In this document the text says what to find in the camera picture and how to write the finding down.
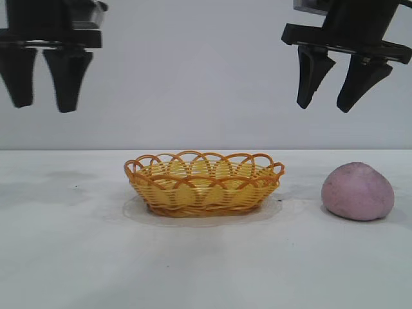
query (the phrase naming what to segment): purple clay ball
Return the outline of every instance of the purple clay ball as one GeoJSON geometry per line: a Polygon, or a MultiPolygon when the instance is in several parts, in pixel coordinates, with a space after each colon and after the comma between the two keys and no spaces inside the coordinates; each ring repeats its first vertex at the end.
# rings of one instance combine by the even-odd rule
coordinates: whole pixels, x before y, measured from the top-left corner
{"type": "Polygon", "coordinates": [[[383,175],[367,164],[353,162],[338,167],[327,177],[322,201],[337,216],[371,221],[391,212],[395,194],[383,175]]]}

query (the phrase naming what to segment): woven basket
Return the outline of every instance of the woven basket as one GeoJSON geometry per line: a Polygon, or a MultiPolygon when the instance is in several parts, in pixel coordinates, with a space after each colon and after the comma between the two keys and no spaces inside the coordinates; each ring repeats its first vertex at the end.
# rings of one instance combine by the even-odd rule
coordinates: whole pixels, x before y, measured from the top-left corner
{"type": "Polygon", "coordinates": [[[184,151],[140,156],[127,161],[124,170],[151,211],[184,218],[233,216],[257,209],[279,187],[285,166],[267,154],[184,151]],[[193,159],[185,161],[188,155],[193,159]],[[269,165],[256,165],[256,159],[268,160],[269,165]]]}

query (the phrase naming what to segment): orange basket rim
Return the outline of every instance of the orange basket rim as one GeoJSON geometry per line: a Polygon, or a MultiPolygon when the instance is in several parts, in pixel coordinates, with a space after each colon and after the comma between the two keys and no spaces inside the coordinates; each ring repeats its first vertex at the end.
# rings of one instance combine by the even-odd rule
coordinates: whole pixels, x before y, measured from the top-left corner
{"type": "Polygon", "coordinates": [[[220,185],[225,189],[226,181],[242,180],[242,181],[247,181],[245,182],[246,185],[249,183],[249,184],[252,184],[254,187],[259,187],[258,183],[260,181],[264,180],[267,183],[273,183],[273,182],[278,183],[280,177],[285,174],[285,166],[280,162],[274,162],[272,157],[265,153],[256,153],[256,154],[234,153],[234,154],[230,154],[227,156],[223,156],[222,154],[219,154],[219,153],[213,153],[213,152],[201,153],[198,151],[182,151],[178,154],[161,153],[161,154],[158,154],[157,156],[151,155],[151,154],[145,154],[145,155],[139,156],[135,160],[127,161],[124,164],[124,170],[131,183],[136,184],[136,181],[140,179],[140,180],[143,180],[147,186],[154,185],[156,187],[159,187],[159,189],[163,189],[163,190],[166,190],[166,188],[161,186],[159,183],[157,183],[156,182],[157,180],[174,180],[176,181],[176,186],[173,189],[178,189],[179,186],[183,183],[186,185],[189,185],[190,187],[196,188],[196,186],[193,185],[193,183],[191,183],[190,181],[195,180],[195,179],[203,179],[203,180],[211,181],[211,187],[214,185],[220,185]],[[183,160],[182,158],[183,155],[195,155],[195,158],[192,160],[183,160]],[[159,158],[160,156],[169,156],[171,157],[171,159],[168,161],[162,161],[159,158]],[[216,158],[219,158],[219,160],[210,160],[208,159],[208,156],[214,156],[216,158]],[[244,158],[244,160],[240,163],[231,162],[230,159],[233,159],[233,158],[244,158]],[[267,167],[258,165],[255,162],[256,158],[266,158],[270,162],[270,164],[267,167]],[[141,163],[141,161],[145,159],[151,160],[149,165],[144,165],[141,163]],[[271,175],[270,176],[256,176],[256,177],[253,177],[253,176],[247,177],[247,176],[238,176],[238,175],[224,176],[224,177],[190,175],[192,164],[198,161],[199,159],[203,159],[207,164],[211,162],[221,162],[221,161],[227,162],[228,164],[230,164],[230,166],[232,164],[234,165],[250,164],[253,169],[258,168],[260,169],[260,171],[264,171],[264,170],[270,171],[271,175]],[[146,176],[146,175],[143,175],[143,173],[141,173],[142,170],[149,169],[152,166],[157,166],[160,164],[170,164],[171,162],[174,162],[174,161],[181,162],[183,166],[185,167],[185,169],[187,170],[187,172],[189,173],[189,175],[188,176],[175,176],[175,175],[165,172],[164,174],[146,176]],[[279,172],[274,171],[276,167],[280,167],[281,170],[279,172]]]}

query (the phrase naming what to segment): white tabletop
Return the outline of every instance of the white tabletop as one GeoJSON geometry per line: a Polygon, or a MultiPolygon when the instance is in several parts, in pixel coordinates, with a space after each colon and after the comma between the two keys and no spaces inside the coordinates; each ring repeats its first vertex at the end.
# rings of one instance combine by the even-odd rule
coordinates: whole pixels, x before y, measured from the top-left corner
{"type": "Polygon", "coordinates": [[[409,308],[412,151],[266,152],[286,175],[261,212],[180,220],[148,213],[123,172],[158,151],[0,152],[0,308],[409,308]],[[386,219],[322,209],[353,161],[392,183],[386,219]]]}

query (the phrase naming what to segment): wicker basket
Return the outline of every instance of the wicker basket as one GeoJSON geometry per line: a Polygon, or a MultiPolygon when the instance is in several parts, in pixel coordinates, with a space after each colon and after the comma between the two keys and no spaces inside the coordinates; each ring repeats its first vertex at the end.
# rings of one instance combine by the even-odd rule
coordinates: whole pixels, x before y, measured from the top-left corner
{"type": "Polygon", "coordinates": [[[267,154],[197,151],[147,154],[127,161],[124,170],[155,214],[174,218],[247,214],[279,187],[285,173],[284,165],[267,154]],[[188,155],[193,159],[185,161],[182,157],[188,155]],[[256,165],[263,158],[269,166],[256,165]]]}

